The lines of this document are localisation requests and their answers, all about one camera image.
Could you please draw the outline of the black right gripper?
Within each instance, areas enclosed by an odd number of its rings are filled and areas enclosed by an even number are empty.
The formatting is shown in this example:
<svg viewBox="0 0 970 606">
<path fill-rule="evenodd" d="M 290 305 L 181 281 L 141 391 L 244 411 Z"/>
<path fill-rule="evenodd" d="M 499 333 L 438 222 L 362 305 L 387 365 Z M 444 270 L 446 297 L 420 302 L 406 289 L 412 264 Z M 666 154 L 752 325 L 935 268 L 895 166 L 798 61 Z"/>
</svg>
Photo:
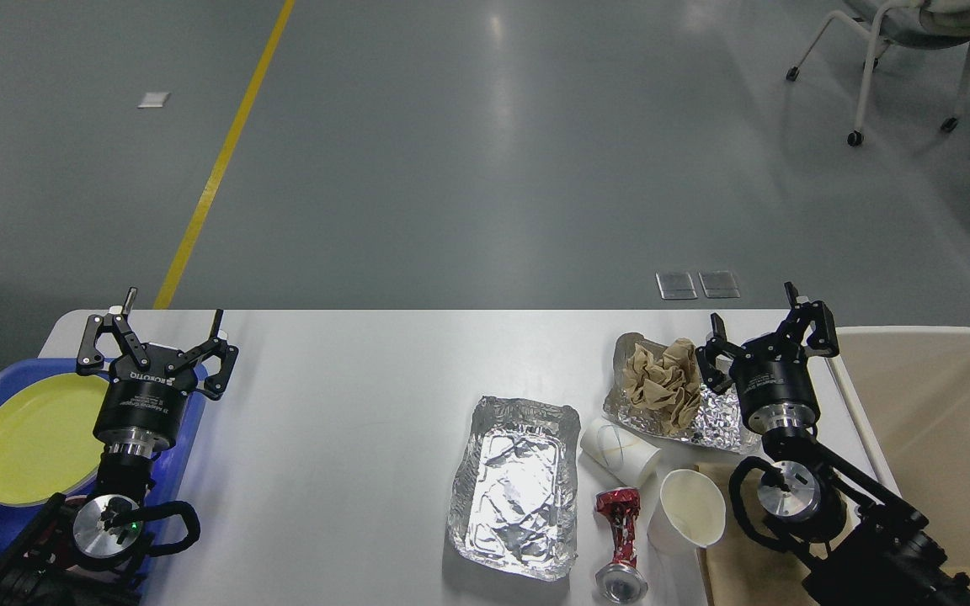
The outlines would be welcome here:
<svg viewBox="0 0 970 606">
<path fill-rule="evenodd" d="M 812 428 L 820 417 L 807 360 L 840 353 L 832 311 L 823 300 L 809 300 L 792 281 L 784 283 L 788 315 L 771 333 L 742 346 L 728 341 L 725 323 L 711 314 L 706 344 L 696 348 L 698 372 L 705 387 L 723 395 L 735 384 L 740 415 L 747 428 Z M 732 361 L 730 375 L 717 358 Z"/>
</svg>

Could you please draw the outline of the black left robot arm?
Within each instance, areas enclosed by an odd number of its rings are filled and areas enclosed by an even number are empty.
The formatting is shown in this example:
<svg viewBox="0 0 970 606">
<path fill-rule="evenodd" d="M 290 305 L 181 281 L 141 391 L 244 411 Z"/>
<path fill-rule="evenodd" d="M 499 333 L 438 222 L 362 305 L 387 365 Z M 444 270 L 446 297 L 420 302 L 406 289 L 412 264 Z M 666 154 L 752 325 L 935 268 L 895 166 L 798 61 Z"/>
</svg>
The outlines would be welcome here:
<svg viewBox="0 0 970 606">
<path fill-rule="evenodd" d="M 157 458 L 179 441 L 189 399 L 226 392 L 239 350 L 213 313 L 211 333 L 182 350 L 142 342 L 124 302 L 88 318 L 76 373 L 96 376 L 103 402 L 93 437 L 103 445 L 93 490 L 53 492 L 0 557 L 0 605 L 137 605 L 147 561 L 177 555 L 200 539 L 191 503 L 157 502 Z"/>
</svg>

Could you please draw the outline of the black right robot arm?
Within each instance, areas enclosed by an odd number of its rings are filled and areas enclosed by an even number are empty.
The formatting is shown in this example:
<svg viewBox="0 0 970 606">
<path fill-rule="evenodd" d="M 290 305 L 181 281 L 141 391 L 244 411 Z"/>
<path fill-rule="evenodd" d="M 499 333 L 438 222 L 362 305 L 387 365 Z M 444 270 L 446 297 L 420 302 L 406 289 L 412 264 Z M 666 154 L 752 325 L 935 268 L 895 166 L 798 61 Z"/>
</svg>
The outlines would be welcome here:
<svg viewBox="0 0 970 606">
<path fill-rule="evenodd" d="M 970 605 L 970 576 L 943 571 L 946 552 L 928 518 L 818 441 L 820 407 L 807 364 L 839 354 L 833 314 L 785 283 L 789 311 L 777 329 L 728 341 L 712 314 L 696 349 L 715 394 L 733 389 L 740 422 L 765 456 L 743 458 L 728 498 L 739 528 L 806 568 L 802 586 L 820 605 Z"/>
</svg>

